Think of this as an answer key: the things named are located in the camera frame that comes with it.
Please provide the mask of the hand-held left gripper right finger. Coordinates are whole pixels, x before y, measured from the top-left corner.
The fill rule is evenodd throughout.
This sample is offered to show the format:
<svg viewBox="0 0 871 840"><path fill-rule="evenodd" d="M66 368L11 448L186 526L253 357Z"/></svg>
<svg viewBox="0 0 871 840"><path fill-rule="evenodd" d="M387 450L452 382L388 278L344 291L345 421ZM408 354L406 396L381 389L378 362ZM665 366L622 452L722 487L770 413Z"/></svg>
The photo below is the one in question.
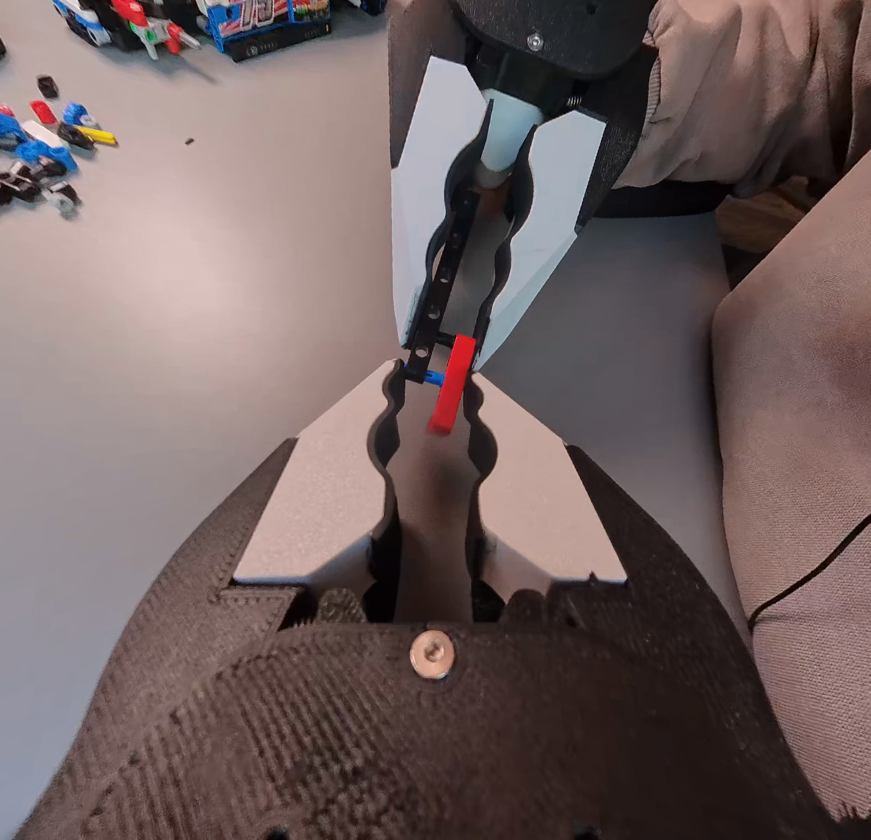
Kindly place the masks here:
<svg viewBox="0 0 871 840"><path fill-rule="evenodd" d="M466 559L474 604L507 604L528 590L627 573L569 448L550 428L480 373L464 391L470 497Z"/></svg>

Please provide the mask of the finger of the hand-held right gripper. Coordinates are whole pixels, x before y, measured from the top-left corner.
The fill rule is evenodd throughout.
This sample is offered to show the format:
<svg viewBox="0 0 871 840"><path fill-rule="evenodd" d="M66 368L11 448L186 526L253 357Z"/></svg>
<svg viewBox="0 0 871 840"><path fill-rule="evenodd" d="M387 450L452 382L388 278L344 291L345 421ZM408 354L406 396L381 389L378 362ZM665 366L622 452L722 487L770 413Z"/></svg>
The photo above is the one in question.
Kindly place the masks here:
<svg viewBox="0 0 871 840"><path fill-rule="evenodd" d="M515 220L497 251L507 278L489 305L476 370L506 341L575 242L605 127L604 119L572 110L530 133L517 159Z"/></svg>
<svg viewBox="0 0 871 840"><path fill-rule="evenodd" d="M492 106L468 69L430 57L398 165L391 171L393 300L399 345L415 335L453 193L480 161Z"/></svg>

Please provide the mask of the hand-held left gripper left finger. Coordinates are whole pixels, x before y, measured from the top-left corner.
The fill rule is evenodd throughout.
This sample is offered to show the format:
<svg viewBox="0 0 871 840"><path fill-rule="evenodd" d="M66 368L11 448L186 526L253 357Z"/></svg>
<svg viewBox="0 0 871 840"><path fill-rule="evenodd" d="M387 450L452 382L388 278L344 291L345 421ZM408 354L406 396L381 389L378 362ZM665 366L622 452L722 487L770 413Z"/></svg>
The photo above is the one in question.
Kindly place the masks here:
<svg viewBox="0 0 871 840"><path fill-rule="evenodd" d="M397 577L401 535L388 465L404 403L403 365L387 360L299 433L235 582L375 586Z"/></svg>

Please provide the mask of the black lego beam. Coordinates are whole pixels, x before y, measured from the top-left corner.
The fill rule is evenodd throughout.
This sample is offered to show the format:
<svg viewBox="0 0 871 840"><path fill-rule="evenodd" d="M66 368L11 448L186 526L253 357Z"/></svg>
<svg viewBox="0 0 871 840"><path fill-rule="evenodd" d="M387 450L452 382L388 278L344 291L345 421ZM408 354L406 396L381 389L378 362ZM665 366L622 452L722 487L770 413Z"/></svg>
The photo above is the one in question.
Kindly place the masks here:
<svg viewBox="0 0 871 840"><path fill-rule="evenodd" d="M469 181L461 183L452 195L450 226L441 240L439 251L433 260L432 273L423 288L409 343L403 345L408 350L405 366L414 374L424 375L430 370L430 362L436 346L439 346L435 342L439 332L456 335L445 326L444 318L470 239L480 198L480 194Z"/></svg>

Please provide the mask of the red angled lego beam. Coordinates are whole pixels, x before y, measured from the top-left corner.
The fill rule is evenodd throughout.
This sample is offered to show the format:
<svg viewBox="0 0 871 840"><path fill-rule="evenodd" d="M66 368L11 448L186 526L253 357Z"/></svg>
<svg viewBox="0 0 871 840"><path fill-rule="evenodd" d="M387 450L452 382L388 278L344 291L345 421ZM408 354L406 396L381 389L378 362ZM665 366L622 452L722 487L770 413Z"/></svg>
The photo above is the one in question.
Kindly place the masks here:
<svg viewBox="0 0 871 840"><path fill-rule="evenodd" d="M444 383L428 423L428 432L439 436L449 435L452 432L475 357L475 347L476 342L473 337L456 336L448 364L443 372Z"/></svg>

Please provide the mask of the person's right forearm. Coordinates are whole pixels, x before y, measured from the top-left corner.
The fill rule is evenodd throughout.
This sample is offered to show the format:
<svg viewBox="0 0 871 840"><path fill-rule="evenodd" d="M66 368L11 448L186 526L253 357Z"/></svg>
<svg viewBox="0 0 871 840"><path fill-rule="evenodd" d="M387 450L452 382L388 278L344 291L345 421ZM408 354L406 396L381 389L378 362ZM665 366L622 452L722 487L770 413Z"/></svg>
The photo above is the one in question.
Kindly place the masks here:
<svg viewBox="0 0 871 840"><path fill-rule="evenodd" d="M659 0L646 119L619 188L825 193L870 147L870 0Z"/></svg>

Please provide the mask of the black red white lego assembly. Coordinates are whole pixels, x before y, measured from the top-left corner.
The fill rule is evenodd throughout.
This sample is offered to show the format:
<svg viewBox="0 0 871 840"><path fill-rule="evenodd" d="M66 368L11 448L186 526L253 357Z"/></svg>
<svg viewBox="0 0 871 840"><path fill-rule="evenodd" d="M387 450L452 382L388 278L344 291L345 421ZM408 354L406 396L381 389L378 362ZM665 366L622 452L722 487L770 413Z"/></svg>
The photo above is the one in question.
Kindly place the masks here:
<svg viewBox="0 0 871 840"><path fill-rule="evenodd" d="M94 47L165 49L180 55L201 47L205 19L197 0L51 0L68 27Z"/></svg>

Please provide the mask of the pile of mixed lego pieces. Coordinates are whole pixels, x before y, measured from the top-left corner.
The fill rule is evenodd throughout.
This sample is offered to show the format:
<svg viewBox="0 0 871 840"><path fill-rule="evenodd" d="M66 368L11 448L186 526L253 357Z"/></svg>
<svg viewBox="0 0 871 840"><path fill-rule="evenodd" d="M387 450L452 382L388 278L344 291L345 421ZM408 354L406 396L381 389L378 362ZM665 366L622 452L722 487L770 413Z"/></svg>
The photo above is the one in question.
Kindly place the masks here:
<svg viewBox="0 0 871 840"><path fill-rule="evenodd" d="M2 212L45 205L63 220L72 220L82 207L71 181L78 174L78 161L93 158L100 147L116 148L117 136L100 127L80 103L68 103L57 115L49 98L58 88L49 75L38 76L38 87L43 96L29 103L28 119L1 105Z"/></svg>

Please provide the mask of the person's beige sweatshirt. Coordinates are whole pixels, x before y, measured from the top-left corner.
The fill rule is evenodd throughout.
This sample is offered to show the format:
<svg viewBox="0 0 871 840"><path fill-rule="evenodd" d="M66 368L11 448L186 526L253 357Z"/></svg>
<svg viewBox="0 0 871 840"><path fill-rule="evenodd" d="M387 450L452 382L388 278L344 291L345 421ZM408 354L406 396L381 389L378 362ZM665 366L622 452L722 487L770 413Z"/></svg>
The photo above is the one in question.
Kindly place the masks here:
<svg viewBox="0 0 871 840"><path fill-rule="evenodd" d="M869 817L870 160L720 304L726 542L754 659L801 769Z"/></svg>

